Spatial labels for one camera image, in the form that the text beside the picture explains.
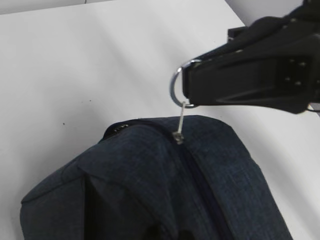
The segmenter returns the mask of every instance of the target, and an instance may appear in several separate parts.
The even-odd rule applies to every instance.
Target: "zipper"
[[[167,128],[165,128],[161,124],[148,120],[130,120],[126,122],[116,123],[110,126],[105,132],[102,141],[114,136],[123,129],[136,125],[150,126],[163,134],[172,143],[176,152],[179,154],[182,164],[191,173],[195,187],[198,190],[199,195],[201,196],[207,212],[209,213],[213,228],[217,230],[220,239],[235,240],[227,224],[227,220],[223,214],[223,211],[198,163],[195,161],[194,157],[187,149],[187,147],[184,144],[179,144],[179,142],[177,142],[177,140],[174,138],[173,133],[170,132]]]

